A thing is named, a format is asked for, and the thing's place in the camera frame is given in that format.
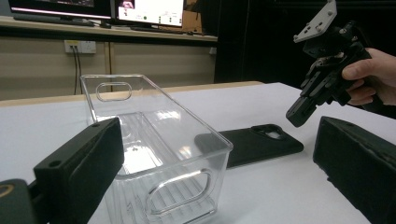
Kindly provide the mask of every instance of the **human hand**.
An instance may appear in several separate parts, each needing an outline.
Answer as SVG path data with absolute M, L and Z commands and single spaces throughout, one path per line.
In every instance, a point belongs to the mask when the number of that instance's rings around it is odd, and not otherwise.
M 356 80 L 346 90 L 350 105 L 365 105 L 373 101 L 377 94 L 384 105 L 396 105 L 396 57 L 378 49 L 366 49 L 372 59 L 360 60 L 344 68 L 342 76 L 346 80 Z

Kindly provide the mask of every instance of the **desk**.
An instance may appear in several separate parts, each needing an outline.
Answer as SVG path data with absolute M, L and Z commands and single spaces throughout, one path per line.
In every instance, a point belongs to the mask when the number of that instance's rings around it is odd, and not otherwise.
M 396 120 L 331 104 L 319 107 L 304 126 L 295 128 L 285 115 L 300 91 L 279 83 L 164 90 L 217 131 L 274 123 L 304 144 L 303 152 L 227 170 L 219 211 L 202 223 L 369 223 L 312 162 L 319 119 L 329 116 L 350 121 L 392 144 L 396 144 Z M 1 180 L 17 177 L 30 183 L 33 167 L 86 127 L 86 103 L 70 98 L 2 103 Z M 108 223 L 104 203 L 90 223 Z
M 78 39 L 102 42 L 165 44 L 183 46 L 215 47 L 218 38 L 201 35 L 170 35 L 115 27 L 84 27 L 33 21 L 15 21 L 12 17 L 0 16 L 0 35 L 48 39 Z

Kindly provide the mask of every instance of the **clear plastic bin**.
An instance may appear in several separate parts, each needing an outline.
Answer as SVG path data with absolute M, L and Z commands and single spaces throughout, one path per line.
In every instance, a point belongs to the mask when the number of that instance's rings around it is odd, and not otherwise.
M 190 223 L 217 210 L 228 140 L 143 75 L 81 83 L 92 122 L 120 119 L 125 162 L 105 195 L 112 224 Z

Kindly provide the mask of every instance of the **television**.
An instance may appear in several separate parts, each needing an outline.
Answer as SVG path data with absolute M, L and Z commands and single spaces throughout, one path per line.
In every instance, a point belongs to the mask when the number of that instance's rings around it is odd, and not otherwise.
M 116 21 L 135 26 L 181 27 L 185 0 L 115 0 Z
M 78 25 L 76 19 L 109 21 L 112 15 L 110 0 L 8 0 L 8 2 L 12 13 L 51 17 L 23 17 L 17 15 L 14 16 L 15 20 L 63 24 L 68 24 L 68 22 L 63 21 L 70 21 L 70 24 Z

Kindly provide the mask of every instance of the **white table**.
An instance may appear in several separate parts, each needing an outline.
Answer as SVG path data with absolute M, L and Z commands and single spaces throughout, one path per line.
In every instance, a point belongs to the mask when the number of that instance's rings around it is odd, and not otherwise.
M 279 83 L 171 93 L 217 131 L 274 123 L 304 144 L 303 152 L 227 170 L 219 211 L 203 223 L 369 223 L 312 161 L 319 119 L 347 120 L 392 144 L 396 120 L 333 103 L 320 106 L 304 126 L 295 128 L 286 112 L 299 94 Z M 0 106 L 0 180 L 33 181 L 33 167 L 86 127 L 85 104 Z M 90 223 L 109 223 L 104 203 Z

